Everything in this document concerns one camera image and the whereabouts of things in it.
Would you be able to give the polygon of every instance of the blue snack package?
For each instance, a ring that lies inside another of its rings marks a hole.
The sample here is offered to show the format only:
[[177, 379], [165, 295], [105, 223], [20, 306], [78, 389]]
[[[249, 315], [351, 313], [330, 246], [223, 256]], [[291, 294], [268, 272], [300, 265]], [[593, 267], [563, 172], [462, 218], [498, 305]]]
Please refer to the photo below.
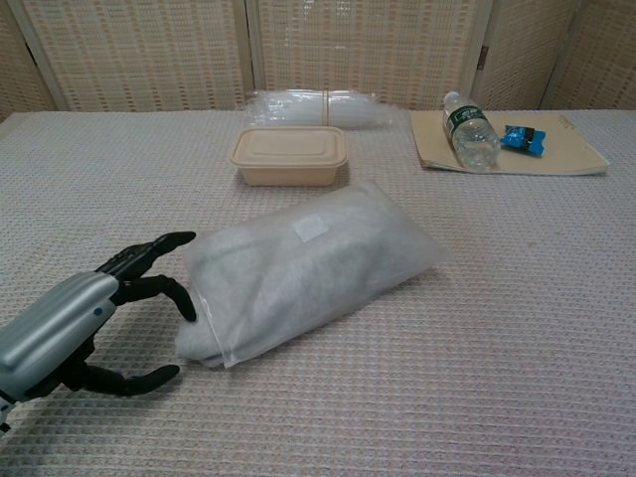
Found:
[[513, 149], [541, 156], [544, 153], [542, 142], [545, 137], [545, 131], [539, 131], [534, 127], [510, 126], [506, 124], [506, 133], [500, 141], [503, 145]]

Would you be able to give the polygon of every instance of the container lid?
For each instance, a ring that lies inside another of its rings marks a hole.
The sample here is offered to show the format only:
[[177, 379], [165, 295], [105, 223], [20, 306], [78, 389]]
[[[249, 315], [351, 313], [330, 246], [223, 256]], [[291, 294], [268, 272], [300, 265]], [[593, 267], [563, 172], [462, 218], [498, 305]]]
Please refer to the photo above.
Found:
[[273, 126], [245, 129], [232, 162], [249, 168], [330, 168], [347, 162], [345, 133], [330, 126]]

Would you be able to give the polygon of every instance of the plastic bag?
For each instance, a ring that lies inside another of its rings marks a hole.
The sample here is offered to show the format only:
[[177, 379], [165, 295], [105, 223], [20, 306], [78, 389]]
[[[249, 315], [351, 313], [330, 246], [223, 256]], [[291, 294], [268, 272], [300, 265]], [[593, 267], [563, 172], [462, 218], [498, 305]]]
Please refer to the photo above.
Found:
[[182, 358], [230, 367], [360, 308], [445, 257], [373, 182], [202, 235]]
[[380, 104], [370, 94], [348, 90], [257, 91], [247, 103], [251, 124], [267, 126], [385, 126], [393, 122], [396, 111], [396, 106]]

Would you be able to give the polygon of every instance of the plastic water bottle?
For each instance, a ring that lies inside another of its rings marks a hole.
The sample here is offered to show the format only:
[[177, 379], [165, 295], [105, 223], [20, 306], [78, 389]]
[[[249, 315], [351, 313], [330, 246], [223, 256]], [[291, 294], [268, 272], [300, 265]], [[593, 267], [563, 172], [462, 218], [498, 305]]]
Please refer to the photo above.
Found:
[[457, 158], [470, 172], [488, 172], [497, 162], [499, 137], [479, 106], [457, 91], [444, 97], [444, 129]]

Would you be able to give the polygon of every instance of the woven screen panel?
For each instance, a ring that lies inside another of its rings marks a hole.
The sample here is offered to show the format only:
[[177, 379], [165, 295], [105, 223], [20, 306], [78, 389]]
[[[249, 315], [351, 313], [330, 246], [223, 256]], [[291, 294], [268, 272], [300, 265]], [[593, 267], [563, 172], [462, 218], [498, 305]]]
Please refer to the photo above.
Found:
[[636, 2], [590, 0], [548, 98], [557, 109], [636, 108]]
[[487, 109], [538, 109], [577, 0], [506, 0], [473, 97]]
[[54, 109], [4, 0], [0, 0], [0, 65], [0, 122], [12, 112]]
[[409, 108], [458, 88], [479, 2], [259, 0], [266, 87], [356, 89]]
[[233, 109], [232, 0], [25, 0], [71, 110]]

